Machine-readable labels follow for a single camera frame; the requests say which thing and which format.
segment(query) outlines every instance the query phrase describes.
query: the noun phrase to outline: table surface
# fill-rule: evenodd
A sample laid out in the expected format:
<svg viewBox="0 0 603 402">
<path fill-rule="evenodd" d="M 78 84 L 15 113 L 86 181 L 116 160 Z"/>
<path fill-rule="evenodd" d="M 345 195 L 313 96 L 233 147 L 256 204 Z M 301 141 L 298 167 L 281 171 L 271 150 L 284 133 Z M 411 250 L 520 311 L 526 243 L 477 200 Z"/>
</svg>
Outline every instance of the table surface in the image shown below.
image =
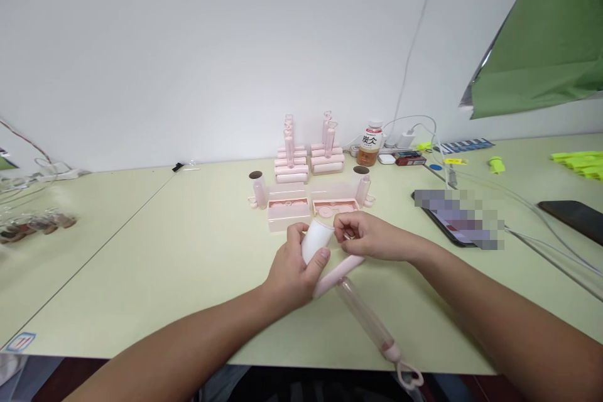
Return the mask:
<svg viewBox="0 0 603 402">
<path fill-rule="evenodd" d="M 482 196 L 499 199 L 499 212 L 505 224 L 518 232 L 535 237 L 569 253 L 547 228 L 545 223 L 525 204 L 512 194 L 504 192 L 492 183 L 500 184 L 525 198 L 531 205 L 540 201 L 574 200 L 603 212 L 603 182 L 578 176 L 560 163 L 549 159 L 553 153 L 603 151 L 603 134 L 557 136 L 505 140 L 496 142 L 490 149 L 480 149 L 454 154 L 468 159 L 468 165 L 457 165 L 456 169 L 476 177 L 458 173 L 458 188 L 476 190 Z M 487 161 L 501 157 L 506 171 L 495 175 L 490 172 Z M 540 210 L 557 234 L 574 251 L 599 269 L 603 269 L 603 247 L 576 230 Z M 568 271 L 587 290 L 603 297 L 603 281 L 583 267 L 574 264 L 556 251 L 526 239 L 553 264 Z"/>
<path fill-rule="evenodd" d="M 353 160 L 346 158 L 346 173 L 310 183 L 347 180 Z M 25 325 L 22 331 L 37 334 L 27 353 L 109 358 L 180 317 L 263 282 L 285 235 L 270 234 L 266 211 L 249 208 L 247 174 L 271 175 L 273 161 L 199 168 L 178 172 Z M 517 238 L 509 236 L 500 251 L 451 244 L 410 198 L 415 189 L 443 188 L 424 167 L 376 165 L 371 175 L 377 200 L 370 213 L 430 238 L 603 342 L 603 303 Z M 334 240 L 330 247 L 327 271 L 344 257 Z M 370 260 L 350 277 L 418 368 L 495 373 L 410 265 Z M 270 326 L 230 362 L 391 370 L 334 291 Z"/>
<path fill-rule="evenodd" d="M 78 222 L 0 247 L 0 344 L 6 343 L 171 177 L 166 168 L 115 171 L 46 183 L 7 205 L 22 212 L 58 207 Z M 37 183 L 27 191 L 43 187 Z"/>
</svg>

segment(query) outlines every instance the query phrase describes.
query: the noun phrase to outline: person's right hand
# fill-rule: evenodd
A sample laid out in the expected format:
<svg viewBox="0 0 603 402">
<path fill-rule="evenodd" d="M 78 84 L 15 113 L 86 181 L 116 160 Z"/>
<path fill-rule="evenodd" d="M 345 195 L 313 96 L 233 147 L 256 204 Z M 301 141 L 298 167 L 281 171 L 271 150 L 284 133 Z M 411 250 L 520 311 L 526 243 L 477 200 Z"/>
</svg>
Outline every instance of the person's right hand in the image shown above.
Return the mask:
<svg viewBox="0 0 603 402">
<path fill-rule="evenodd" d="M 424 237 L 397 228 L 366 212 L 337 214 L 333 226 L 337 241 L 348 254 L 413 263 L 426 251 L 437 247 Z M 344 233 L 353 237 L 353 240 L 346 240 Z"/>
</svg>

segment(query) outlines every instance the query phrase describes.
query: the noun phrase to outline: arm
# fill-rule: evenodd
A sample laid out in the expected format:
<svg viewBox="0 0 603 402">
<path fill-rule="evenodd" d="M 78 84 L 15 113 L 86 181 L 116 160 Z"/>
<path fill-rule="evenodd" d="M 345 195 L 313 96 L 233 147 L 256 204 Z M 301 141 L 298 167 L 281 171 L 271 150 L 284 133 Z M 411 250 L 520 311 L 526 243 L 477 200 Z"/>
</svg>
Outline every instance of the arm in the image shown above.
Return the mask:
<svg viewBox="0 0 603 402">
<path fill-rule="evenodd" d="M 308 226 L 287 230 L 268 278 L 221 305 L 169 324 L 121 352 L 68 398 L 74 401 L 185 400 L 247 341 L 312 299 L 329 260 L 316 252 L 306 267 L 300 243 Z"/>
<path fill-rule="evenodd" d="M 357 239 L 345 241 L 343 232 Z M 345 252 L 407 261 L 530 400 L 603 400 L 603 345 L 435 243 L 363 212 L 338 215 Z"/>
</svg>

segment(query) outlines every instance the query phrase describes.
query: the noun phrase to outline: bottled drink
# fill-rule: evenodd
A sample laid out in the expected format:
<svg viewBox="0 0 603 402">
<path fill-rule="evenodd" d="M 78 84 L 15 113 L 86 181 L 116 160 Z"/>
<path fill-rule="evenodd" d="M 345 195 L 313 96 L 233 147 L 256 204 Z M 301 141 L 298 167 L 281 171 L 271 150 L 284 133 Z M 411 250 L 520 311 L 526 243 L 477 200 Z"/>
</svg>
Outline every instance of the bottled drink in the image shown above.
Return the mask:
<svg viewBox="0 0 603 402">
<path fill-rule="evenodd" d="M 377 121 L 375 119 L 369 121 L 369 127 L 362 136 L 362 141 L 360 143 L 360 150 L 358 151 L 358 157 L 356 159 L 358 165 L 373 166 L 377 161 L 379 149 L 381 149 L 381 141 L 383 139 L 382 126 L 383 121 Z"/>
</svg>

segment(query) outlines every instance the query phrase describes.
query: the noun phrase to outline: green backdrop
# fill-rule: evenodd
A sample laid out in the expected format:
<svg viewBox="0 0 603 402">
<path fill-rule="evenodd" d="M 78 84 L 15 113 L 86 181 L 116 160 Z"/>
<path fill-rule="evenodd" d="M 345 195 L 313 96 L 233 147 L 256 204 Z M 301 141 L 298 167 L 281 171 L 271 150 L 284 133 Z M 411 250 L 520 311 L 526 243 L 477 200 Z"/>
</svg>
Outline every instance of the green backdrop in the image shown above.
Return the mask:
<svg viewBox="0 0 603 402">
<path fill-rule="evenodd" d="M 472 86 L 473 119 L 603 90 L 603 0 L 517 0 Z"/>
</svg>

